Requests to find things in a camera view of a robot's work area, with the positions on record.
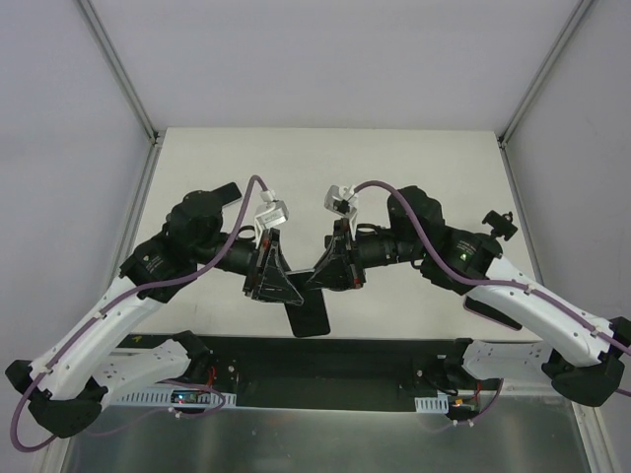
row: black cable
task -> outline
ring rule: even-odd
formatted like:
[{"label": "black cable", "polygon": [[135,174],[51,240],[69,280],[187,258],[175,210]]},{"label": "black cable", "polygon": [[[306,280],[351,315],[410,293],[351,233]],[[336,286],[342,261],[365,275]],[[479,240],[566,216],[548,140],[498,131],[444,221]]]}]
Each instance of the black cable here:
[{"label": "black cable", "polygon": [[357,224],[357,230],[371,230],[371,232],[362,232],[363,234],[378,234],[383,228],[374,224]]},{"label": "black cable", "polygon": [[457,389],[444,389],[427,376],[423,376],[423,379],[425,379],[430,386],[438,391],[441,391],[443,394],[447,394],[448,396],[458,396]]},{"label": "black cable", "polygon": [[243,227],[241,227],[239,229],[239,233],[237,234],[237,240],[238,241],[254,241],[255,236],[248,236],[248,237],[240,237],[239,235],[242,234],[243,232],[254,232],[254,225],[245,225]]}]

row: white cable tie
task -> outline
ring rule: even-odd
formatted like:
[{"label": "white cable tie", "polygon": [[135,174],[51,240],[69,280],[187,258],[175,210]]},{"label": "white cable tie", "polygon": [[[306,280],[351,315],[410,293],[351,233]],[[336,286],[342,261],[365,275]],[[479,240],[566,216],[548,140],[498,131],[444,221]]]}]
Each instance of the white cable tie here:
[{"label": "white cable tie", "polygon": [[36,373],[51,374],[52,368],[47,368],[46,365],[42,365],[41,367],[39,367]]},{"label": "white cable tie", "polygon": [[272,189],[262,190],[260,192],[260,198],[263,202],[275,202],[276,192],[274,192]]}]

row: red wire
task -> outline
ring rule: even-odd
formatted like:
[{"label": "red wire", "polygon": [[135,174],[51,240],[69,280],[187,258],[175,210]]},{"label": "red wire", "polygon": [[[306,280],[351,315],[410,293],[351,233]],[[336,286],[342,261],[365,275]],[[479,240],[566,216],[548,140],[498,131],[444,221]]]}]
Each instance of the red wire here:
[{"label": "red wire", "polygon": [[478,398],[478,396],[480,395],[480,391],[482,390],[482,383],[480,381],[477,381],[477,386],[475,389],[475,395],[473,396],[473,398],[475,399],[475,403],[479,404],[480,400]]},{"label": "red wire", "polygon": [[208,370],[208,382],[206,383],[207,386],[212,386],[213,385],[213,379],[215,379],[215,374],[217,372],[215,371],[215,367],[210,367],[210,370]]}]

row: white table surface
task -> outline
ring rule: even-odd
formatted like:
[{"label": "white table surface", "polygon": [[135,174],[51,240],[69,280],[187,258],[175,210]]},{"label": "white table surface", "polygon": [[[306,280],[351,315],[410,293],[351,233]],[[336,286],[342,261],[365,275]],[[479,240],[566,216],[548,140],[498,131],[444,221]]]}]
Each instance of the white table surface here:
[{"label": "white table surface", "polygon": [[[280,227],[283,252],[292,269],[312,267],[336,216],[322,207],[331,184],[384,180],[397,188],[415,184],[443,205],[448,225],[487,232],[486,213],[515,212],[502,159],[491,132],[170,128],[151,184],[139,243],[160,230],[173,205],[191,190],[212,190],[235,181],[242,192],[258,173],[289,207]],[[360,222],[388,225],[387,194],[360,194]],[[257,194],[246,214],[251,223]],[[224,211],[229,232],[238,205]],[[516,225],[520,228],[519,219]],[[521,232],[502,242],[504,253],[532,275]],[[462,309],[462,298],[432,286],[409,264],[367,271],[362,290],[325,291],[329,337],[535,340]],[[257,303],[242,293],[244,278],[214,270],[181,290],[137,333],[285,336],[291,330],[281,304]]]}]

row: white wall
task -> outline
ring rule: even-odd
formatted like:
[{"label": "white wall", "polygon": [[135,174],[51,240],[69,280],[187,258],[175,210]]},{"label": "white wall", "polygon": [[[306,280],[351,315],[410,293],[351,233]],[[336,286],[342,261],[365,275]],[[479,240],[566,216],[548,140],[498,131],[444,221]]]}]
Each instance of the white wall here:
[{"label": "white wall", "polygon": [[495,130],[577,0],[95,0],[168,126]]},{"label": "white wall", "polygon": [[[73,2],[0,7],[0,368],[56,342],[104,283],[148,144]],[[0,376],[0,471],[30,471]],[[38,427],[23,422],[24,440]]]},{"label": "white wall", "polygon": [[[331,233],[335,216],[324,210],[322,201],[333,183],[378,178],[395,187],[418,185],[441,202],[449,225],[472,232],[490,230],[482,219],[491,209],[515,213],[490,131],[170,128],[136,242],[154,235],[186,193],[232,180],[245,191],[252,173],[262,176],[288,206],[290,219],[280,231],[283,254],[293,270],[312,268],[324,251],[323,237]],[[359,199],[360,222],[389,226],[386,192],[367,189]],[[253,222],[259,204],[255,194],[246,222]],[[225,232],[237,213],[238,206],[224,212]],[[502,241],[502,247],[531,274],[523,233]],[[330,337],[536,339],[526,329],[516,332],[465,311],[462,298],[431,285],[409,265],[369,270],[366,277],[361,291],[325,291]],[[244,297],[243,285],[243,277],[211,271],[135,330],[291,337],[283,306]]]},{"label": "white wall", "polygon": [[[627,318],[630,28],[630,2],[597,2],[508,150],[546,284],[594,313]],[[614,396],[602,412],[631,471],[631,399]]]}]

